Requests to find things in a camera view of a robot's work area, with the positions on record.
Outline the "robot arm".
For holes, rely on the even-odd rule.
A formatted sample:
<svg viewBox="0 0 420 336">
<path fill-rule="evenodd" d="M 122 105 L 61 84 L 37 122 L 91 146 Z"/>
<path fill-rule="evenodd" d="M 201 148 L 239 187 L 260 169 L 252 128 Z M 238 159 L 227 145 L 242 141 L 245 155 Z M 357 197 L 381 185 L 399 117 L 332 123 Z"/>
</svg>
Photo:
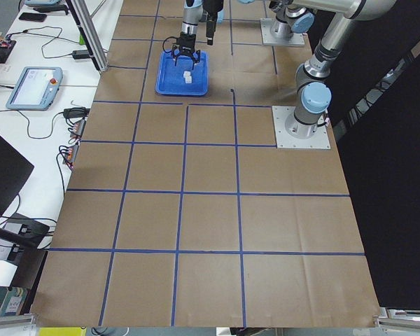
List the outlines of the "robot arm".
<svg viewBox="0 0 420 336">
<path fill-rule="evenodd" d="M 313 55 L 301 64 L 295 75 L 298 100 L 293 114 L 286 119 L 286 131 L 297 139 L 308 139 L 320 126 L 318 120 L 326 112 L 332 95 L 324 84 L 332 63 L 358 21 L 374 20 L 387 13 L 395 1 L 271 1 L 275 12 L 285 10 L 285 22 L 296 28 L 297 11 L 311 8 L 335 14 Z"/>
<path fill-rule="evenodd" d="M 302 46 L 303 34 L 312 27 L 315 16 L 306 7 L 270 1 L 275 18 L 260 20 L 262 42 L 268 46 Z M 216 25 L 223 21 L 222 1 L 185 1 L 181 32 L 167 52 L 175 62 L 188 58 L 192 65 L 200 63 L 201 51 L 195 48 L 199 23 L 206 24 L 206 43 L 212 45 Z"/>
</svg>

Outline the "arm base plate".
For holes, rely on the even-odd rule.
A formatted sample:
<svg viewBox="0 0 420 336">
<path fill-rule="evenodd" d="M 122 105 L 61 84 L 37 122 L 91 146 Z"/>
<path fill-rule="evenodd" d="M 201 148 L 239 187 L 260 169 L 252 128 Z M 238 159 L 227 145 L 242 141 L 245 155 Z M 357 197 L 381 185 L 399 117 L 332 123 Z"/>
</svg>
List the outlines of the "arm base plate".
<svg viewBox="0 0 420 336">
<path fill-rule="evenodd" d="M 273 106 L 272 115 L 278 149 L 330 150 L 328 127 L 323 116 L 314 125 L 295 119 L 294 106 Z"/>
<path fill-rule="evenodd" d="M 264 46 L 304 47 L 303 34 L 293 33 L 291 27 L 275 18 L 260 20 L 262 44 Z"/>
</svg>

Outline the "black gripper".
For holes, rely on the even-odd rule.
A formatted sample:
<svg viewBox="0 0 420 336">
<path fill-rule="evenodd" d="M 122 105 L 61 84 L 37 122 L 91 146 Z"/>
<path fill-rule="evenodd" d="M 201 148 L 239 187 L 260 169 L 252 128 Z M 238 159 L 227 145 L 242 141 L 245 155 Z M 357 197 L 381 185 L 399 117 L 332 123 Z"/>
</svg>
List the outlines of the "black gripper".
<svg viewBox="0 0 420 336">
<path fill-rule="evenodd" d="M 207 13 L 207 20 L 222 22 L 224 18 L 224 0 L 203 0 L 203 9 Z"/>
<path fill-rule="evenodd" d="M 214 44 L 214 34 L 216 31 L 216 22 L 214 20 L 206 21 L 206 43 L 209 46 Z M 171 46 L 171 58 L 174 61 L 174 65 L 177 65 L 178 58 L 180 56 L 191 56 L 192 68 L 195 68 L 196 64 L 200 63 L 201 50 L 195 51 L 195 34 L 187 34 L 181 32 L 179 37 L 176 39 L 175 44 Z"/>
</svg>

